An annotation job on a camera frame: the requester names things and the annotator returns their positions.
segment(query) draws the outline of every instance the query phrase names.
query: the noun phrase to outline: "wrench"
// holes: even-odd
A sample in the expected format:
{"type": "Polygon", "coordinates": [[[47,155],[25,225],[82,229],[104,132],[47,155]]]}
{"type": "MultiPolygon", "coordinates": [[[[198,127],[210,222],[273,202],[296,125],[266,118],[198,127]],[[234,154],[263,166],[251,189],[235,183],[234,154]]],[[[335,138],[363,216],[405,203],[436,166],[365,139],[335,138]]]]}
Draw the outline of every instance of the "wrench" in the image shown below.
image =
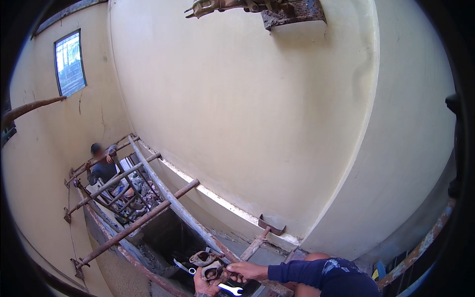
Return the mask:
{"type": "Polygon", "coordinates": [[[226,286],[225,284],[219,284],[218,287],[233,293],[234,296],[241,296],[242,295],[242,294],[238,293],[239,290],[243,289],[241,287],[230,287],[230,286],[226,286]]]}
{"type": "MultiPolygon", "coordinates": [[[[186,267],[183,264],[181,264],[180,262],[178,262],[176,259],[173,259],[173,262],[175,262],[175,264],[178,267],[180,267],[181,269],[183,269],[186,272],[190,273],[191,275],[195,275],[195,273],[196,273],[195,268],[186,269],[186,267]]],[[[243,290],[243,288],[241,288],[241,287],[230,287],[230,286],[227,286],[225,284],[219,284],[218,287],[233,293],[234,296],[241,296],[242,295],[242,294],[238,293],[239,290],[243,290]]]]}

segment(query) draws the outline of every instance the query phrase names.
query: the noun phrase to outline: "gray shirt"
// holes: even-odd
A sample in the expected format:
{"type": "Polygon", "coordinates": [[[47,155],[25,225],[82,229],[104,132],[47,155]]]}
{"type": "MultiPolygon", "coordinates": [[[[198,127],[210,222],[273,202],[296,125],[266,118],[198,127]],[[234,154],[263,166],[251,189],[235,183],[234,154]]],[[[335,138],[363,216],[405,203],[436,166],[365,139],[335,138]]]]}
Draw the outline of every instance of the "gray shirt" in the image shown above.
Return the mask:
{"type": "MultiPolygon", "coordinates": [[[[117,145],[113,144],[109,147],[109,154],[112,154],[115,150],[117,149],[117,145]]],[[[115,163],[109,164],[109,163],[97,163],[92,167],[91,172],[87,172],[87,181],[89,182],[90,185],[95,185],[99,177],[102,179],[102,181],[108,182],[111,178],[114,177],[114,175],[117,174],[117,170],[115,168],[115,163]]],[[[109,189],[115,189],[119,182],[112,184],[109,189]]]]}

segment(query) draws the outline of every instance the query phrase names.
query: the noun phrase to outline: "window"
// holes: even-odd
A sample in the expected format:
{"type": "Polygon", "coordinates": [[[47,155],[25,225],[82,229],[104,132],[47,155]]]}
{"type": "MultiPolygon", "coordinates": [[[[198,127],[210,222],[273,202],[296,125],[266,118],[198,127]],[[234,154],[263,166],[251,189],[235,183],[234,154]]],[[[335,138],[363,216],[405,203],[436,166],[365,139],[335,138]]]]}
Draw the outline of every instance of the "window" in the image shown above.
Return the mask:
{"type": "Polygon", "coordinates": [[[55,42],[56,80],[60,96],[71,96],[86,86],[81,53],[81,30],[55,42]]]}

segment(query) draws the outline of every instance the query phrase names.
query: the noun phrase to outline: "cream wall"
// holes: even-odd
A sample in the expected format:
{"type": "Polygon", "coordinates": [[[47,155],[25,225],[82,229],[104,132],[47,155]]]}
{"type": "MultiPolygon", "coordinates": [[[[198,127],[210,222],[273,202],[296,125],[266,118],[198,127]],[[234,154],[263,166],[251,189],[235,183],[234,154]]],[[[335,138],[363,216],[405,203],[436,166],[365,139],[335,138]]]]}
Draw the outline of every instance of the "cream wall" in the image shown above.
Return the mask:
{"type": "MultiPolygon", "coordinates": [[[[68,191],[63,182],[71,167],[90,158],[92,143],[111,144],[131,131],[109,55],[107,4],[76,12],[28,40],[13,74],[10,98],[16,108],[58,96],[53,43],[78,28],[88,85],[63,102],[15,120],[17,133],[2,148],[1,157],[8,202],[18,227],[40,255],[82,283],[69,259],[84,257],[92,248],[83,212],[73,213],[71,225],[63,219],[63,208],[79,202],[77,191],[68,191]]],[[[45,269],[71,283],[27,249],[45,269]]],[[[91,266],[83,269],[89,292],[112,296],[95,260],[91,266]]]]}
{"type": "Polygon", "coordinates": [[[453,149],[455,116],[445,97],[455,89],[437,33],[415,1],[378,0],[376,9],[371,118],[354,164],[301,245],[307,251],[355,259],[383,242],[426,199],[453,149]]]}
{"type": "Polygon", "coordinates": [[[185,19],[190,4],[110,3],[133,128],[230,203],[303,238],[348,166],[374,96],[370,2],[322,1],[328,26],[271,34],[260,14],[239,9],[185,19]]]}

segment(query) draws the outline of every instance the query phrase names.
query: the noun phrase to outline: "metal bar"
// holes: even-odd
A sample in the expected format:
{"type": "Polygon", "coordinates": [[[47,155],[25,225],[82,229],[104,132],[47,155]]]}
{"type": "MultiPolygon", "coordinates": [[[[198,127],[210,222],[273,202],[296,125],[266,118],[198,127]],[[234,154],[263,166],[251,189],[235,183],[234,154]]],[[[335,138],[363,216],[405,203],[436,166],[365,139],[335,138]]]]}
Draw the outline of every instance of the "metal bar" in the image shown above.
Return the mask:
{"type": "MultiPolygon", "coordinates": [[[[119,161],[119,159],[117,158],[117,156],[112,157],[112,160],[114,160],[114,163],[115,163],[115,165],[117,165],[117,167],[119,168],[119,171],[120,171],[120,172],[124,172],[124,168],[122,167],[122,164],[120,164],[120,161],[119,161]]],[[[129,183],[129,185],[130,185],[130,187],[133,189],[133,191],[139,196],[140,201],[142,201],[142,203],[145,204],[145,207],[150,210],[150,207],[148,206],[147,202],[145,202],[145,200],[143,199],[142,195],[139,193],[139,191],[137,191],[137,189],[136,189],[135,186],[133,185],[133,183],[132,183],[132,181],[130,180],[130,178],[129,178],[128,175],[125,177],[125,180],[129,183]]]]}
{"type": "MultiPolygon", "coordinates": [[[[87,211],[91,214],[94,222],[99,226],[99,228],[101,229],[102,233],[109,239],[113,239],[112,235],[109,233],[109,231],[105,228],[105,226],[102,224],[102,222],[99,220],[97,214],[90,208],[89,205],[86,206],[86,209],[87,211]]],[[[118,244],[117,245],[117,249],[120,251],[120,253],[122,253],[122,255],[124,255],[124,257],[130,262],[132,263],[132,265],[134,265],[135,267],[138,268],[138,270],[143,273],[149,280],[151,280],[152,282],[154,282],[155,284],[159,285],[160,287],[162,287],[163,289],[165,289],[166,291],[170,292],[171,294],[173,294],[174,296],[177,296],[177,297],[189,297],[191,296],[191,294],[188,294],[184,291],[181,291],[179,290],[178,288],[176,288],[173,284],[169,283],[167,280],[165,280],[164,278],[161,278],[159,276],[157,276],[156,274],[154,274],[153,272],[151,272],[150,270],[148,270],[144,265],[142,265],[142,263],[140,263],[139,261],[137,261],[137,259],[135,259],[122,245],[118,244]]]]}
{"type": "Polygon", "coordinates": [[[104,196],[104,194],[102,194],[102,193],[100,193],[99,196],[101,196],[102,199],[104,199],[105,203],[109,203],[109,201],[110,201],[109,197],[104,196]]]}
{"type": "MultiPolygon", "coordinates": [[[[149,158],[147,158],[147,160],[145,160],[145,162],[150,162],[156,158],[158,158],[160,156],[160,153],[156,153],[155,155],[153,156],[150,156],[149,158]]],[[[65,219],[66,217],[70,217],[71,216],[71,213],[73,213],[74,211],[78,210],[79,208],[81,208],[82,206],[86,205],[89,201],[91,201],[92,199],[94,199],[95,197],[99,196],[100,193],[102,193],[104,190],[106,190],[108,187],[110,187],[110,185],[112,185],[113,183],[116,183],[117,181],[121,180],[124,176],[130,174],[131,172],[137,170],[137,168],[140,168],[140,166],[142,166],[142,162],[138,163],[137,165],[135,165],[134,167],[128,169],[127,171],[125,171],[124,173],[118,175],[115,179],[111,179],[109,180],[108,182],[106,182],[102,187],[100,187],[96,192],[94,192],[94,194],[92,194],[90,196],[90,198],[87,198],[85,200],[82,200],[80,203],[78,203],[73,209],[69,210],[66,212],[66,216],[65,216],[65,219]]]]}
{"type": "Polygon", "coordinates": [[[51,99],[46,99],[46,100],[39,100],[39,101],[34,101],[27,103],[25,105],[22,105],[20,107],[17,107],[13,110],[7,111],[4,113],[1,117],[1,122],[0,122],[0,130],[4,130],[5,126],[14,121],[16,118],[24,115],[27,112],[30,112],[32,110],[37,109],[38,107],[42,107],[57,101],[62,101],[65,100],[66,96],[61,96],[61,97],[55,97],[51,99]]]}
{"type": "MultiPolygon", "coordinates": [[[[137,136],[137,137],[134,137],[133,139],[134,139],[134,141],[137,141],[137,140],[140,139],[140,137],[137,136]]],[[[119,145],[119,146],[117,147],[116,152],[119,151],[119,150],[121,150],[121,149],[123,149],[123,148],[125,148],[125,147],[128,146],[129,144],[130,144],[130,142],[126,142],[126,143],[124,143],[124,144],[119,145]]],[[[94,159],[89,159],[88,162],[91,163],[91,166],[94,166],[94,165],[96,165],[99,161],[98,161],[98,160],[94,160],[94,159]]],[[[82,164],[81,167],[79,167],[78,169],[76,169],[76,170],[73,172],[73,174],[71,175],[71,178],[69,179],[69,181],[65,182],[65,186],[69,185],[69,183],[72,182],[73,179],[75,179],[76,177],[78,177],[80,174],[82,174],[82,173],[85,172],[85,171],[86,171],[86,168],[84,167],[84,164],[82,164]]]]}
{"type": "MultiPolygon", "coordinates": [[[[196,187],[200,182],[198,180],[193,180],[189,184],[187,184],[183,189],[179,190],[178,192],[175,193],[176,197],[179,198],[183,196],[186,192],[191,190],[192,188],[196,187]]],[[[119,241],[123,240],[127,235],[130,233],[134,232],[137,230],[140,226],[148,222],[150,219],[152,219],[155,215],[160,213],[162,210],[166,209],[168,206],[170,206],[170,201],[165,201],[163,203],[160,203],[157,207],[143,215],[140,219],[136,220],[133,224],[131,224],[127,229],[124,231],[120,232],[119,234],[115,235],[113,238],[109,239],[107,242],[105,242],[103,245],[98,247],[97,249],[93,250],[89,255],[87,255],[84,259],[80,259],[81,263],[76,265],[76,269],[81,268],[82,266],[86,265],[93,259],[95,259],[97,256],[105,252],[106,250],[110,249],[114,245],[116,245],[119,241]]]]}
{"type": "Polygon", "coordinates": [[[439,216],[435,225],[432,226],[429,233],[427,233],[424,239],[412,250],[411,253],[409,253],[409,255],[401,263],[399,263],[399,265],[397,265],[393,270],[391,270],[391,272],[388,273],[385,277],[376,282],[380,290],[382,290],[385,286],[389,285],[395,279],[397,279],[401,274],[408,270],[408,268],[411,267],[417,261],[417,259],[422,256],[422,254],[424,254],[424,252],[434,242],[442,228],[447,223],[454,206],[455,200],[449,198],[448,204],[445,207],[444,211],[439,216]]]}
{"type": "MultiPolygon", "coordinates": [[[[127,157],[127,158],[130,160],[130,163],[132,163],[133,165],[135,165],[135,162],[132,160],[132,158],[130,158],[130,157],[127,157]]],[[[146,181],[147,184],[148,184],[148,180],[146,180],[146,178],[143,176],[142,172],[140,172],[140,169],[137,170],[137,173],[138,173],[139,176],[140,176],[144,181],[146,181]]],[[[152,185],[149,185],[149,188],[150,188],[150,190],[153,192],[153,194],[157,197],[157,200],[158,200],[158,201],[161,201],[161,200],[160,200],[160,196],[159,196],[159,195],[157,194],[157,192],[155,192],[155,190],[152,188],[152,185]]]]}
{"type": "MultiPolygon", "coordinates": [[[[145,157],[142,152],[139,150],[137,145],[133,143],[133,139],[129,136],[129,141],[137,158],[143,163],[145,157]]],[[[228,249],[224,244],[221,243],[213,234],[211,234],[205,226],[198,222],[186,208],[171,194],[170,190],[163,184],[163,182],[158,178],[157,174],[151,168],[150,164],[145,163],[143,168],[147,171],[148,175],[152,181],[158,186],[158,189],[162,196],[166,198],[166,201],[171,203],[171,209],[187,223],[191,228],[193,228],[200,236],[205,240],[205,242],[217,252],[224,254],[224,256],[230,262],[242,262],[243,259],[238,257],[230,249],[228,249]]],[[[265,285],[269,289],[275,291],[276,293],[282,295],[283,297],[291,297],[294,295],[294,291],[289,288],[284,287],[282,284],[279,284],[270,280],[260,281],[261,284],[265,285]]]]}
{"type": "MultiPolygon", "coordinates": [[[[77,187],[78,189],[81,189],[84,191],[84,193],[86,193],[86,196],[87,196],[87,199],[91,198],[91,192],[89,192],[88,189],[86,189],[83,185],[81,185],[81,183],[77,183],[77,187]]],[[[83,194],[81,193],[81,191],[79,192],[79,196],[81,196],[82,199],[84,199],[84,196],[83,194]]],[[[109,207],[107,204],[105,204],[104,202],[100,201],[99,199],[94,199],[94,201],[96,201],[97,203],[101,204],[102,206],[104,206],[105,208],[107,208],[108,210],[112,211],[113,213],[115,213],[116,215],[118,215],[119,217],[123,218],[124,220],[127,220],[129,221],[130,223],[133,223],[133,221],[131,219],[129,219],[128,217],[125,217],[123,216],[121,213],[117,212],[115,209],[113,209],[112,207],[109,207]]]]}
{"type": "Polygon", "coordinates": [[[267,241],[266,236],[270,232],[270,226],[267,226],[264,232],[261,235],[256,237],[254,241],[247,247],[247,249],[242,253],[241,259],[244,261],[249,261],[251,257],[257,252],[257,250],[261,247],[261,245],[267,241]]]}
{"type": "Polygon", "coordinates": [[[114,199],[112,199],[110,202],[109,202],[109,205],[112,205],[114,204],[117,200],[119,200],[124,194],[125,192],[127,192],[129,190],[129,187],[125,187],[120,193],[117,194],[117,196],[114,197],[114,199]]]}

